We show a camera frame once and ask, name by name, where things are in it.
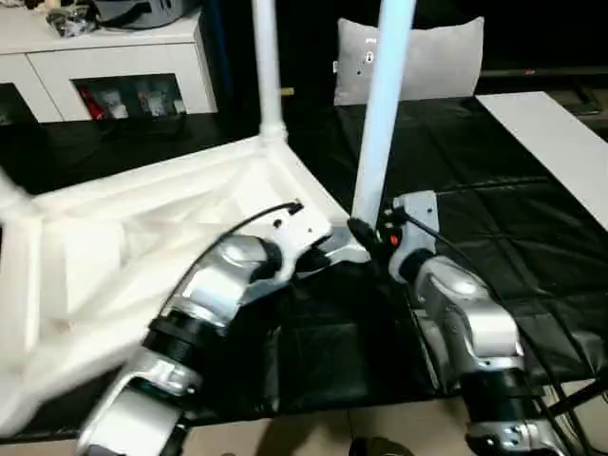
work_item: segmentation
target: white cabinet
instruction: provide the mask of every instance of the white cabinet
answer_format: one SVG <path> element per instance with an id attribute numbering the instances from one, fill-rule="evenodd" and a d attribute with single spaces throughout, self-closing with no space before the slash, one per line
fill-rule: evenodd
<path id="1" fill-rule="evenodd" d="M 0 105 L 4 104 L 0 117 L 9 117 L 10 109 L 19 120 L 27 120 L 28 115 L 38 122 L 62 120 L 24 54 L 0 55 L 0 86 L 5 94 L 0 97 Z"/>
<path id="2" fill-rule="evenodd" d="M 39 122 L 217 110 L 200 11 L 163 28 L 60 38 L 41 15 L 0 9 L 5 81 L 17 86 Z"/>

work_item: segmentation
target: white foam stand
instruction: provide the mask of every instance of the white foam stand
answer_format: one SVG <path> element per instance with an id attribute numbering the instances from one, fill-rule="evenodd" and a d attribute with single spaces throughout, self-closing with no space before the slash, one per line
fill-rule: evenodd
<path id="1" fill-rule="evenodd" d="M 372 224 L 414 4 L 382 6 L 354 202 Z M 0 435 L 19 430 L 47 399 L 122 363 L 187 267 L 228 227 L 294 199 L 334 226 L 346 224 L 348 214 L 285 141 L 275 4 L 253 5 L 259 136 L 36 198 L 0 176 Z M 383 78 L 395 82 L 387 93 Z M 285 215 L 242 231 L 267 236 L 277 217 Z"/>

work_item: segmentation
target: white pillow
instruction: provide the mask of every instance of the white pillow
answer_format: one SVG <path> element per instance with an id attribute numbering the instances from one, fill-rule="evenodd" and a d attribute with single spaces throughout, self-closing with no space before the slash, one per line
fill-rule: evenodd
<path id="1" fill-rule="evenodd" d="M 334 105 L 368 101 L 379 30 L 338 21 L 340 51 Z M 412 30 L 400 100 L 467 97 L 482 67 L 484 18 L 461 26 Z"/>

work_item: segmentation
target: white cylindrical leg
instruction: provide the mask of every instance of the white cylindrical leg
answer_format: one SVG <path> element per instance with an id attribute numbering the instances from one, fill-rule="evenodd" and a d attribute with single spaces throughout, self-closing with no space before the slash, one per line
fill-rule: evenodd
<path id="1" fill-rule="evenodd" d="M 352 216 L 375 227 L 406 63 L 415 0 L 384 0 Z"/>
<path id="2" fill-rule="evenodd" d="M 284 139 L 286 130 L 281 112 L 275 0 L 252 0 L 252 5 L 261 110 L 260 135 L 264 140 Z"/>

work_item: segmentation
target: black table surface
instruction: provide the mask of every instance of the black table surface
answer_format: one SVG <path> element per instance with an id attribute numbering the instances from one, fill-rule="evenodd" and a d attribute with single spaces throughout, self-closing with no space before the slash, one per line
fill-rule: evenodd
<path id="1" fill-rule="evenodd" d="M 347 210 L 364 115 L 363 106 L 285 114 L 290 146 Z M 38 194 L 252 136 L 257 126 L 210 114 L 0 132 L 0 164 Z M 473 99 L 401 103 L 385 196 L 428 189 L 438 194 L 441 232 L 485 272 L 552 374 L 599 375 L 608 365 L 608 236 L 596 221 Z M 422 335 L 405 290 L 382 269 L 337 265 L 241 310 L 210 361 L 197 424 L 452 394 Z M 533 381 L 546 382 L 524 349 Z M 50 401 L 3 442 L 74 437 L 111 378 Z"/>

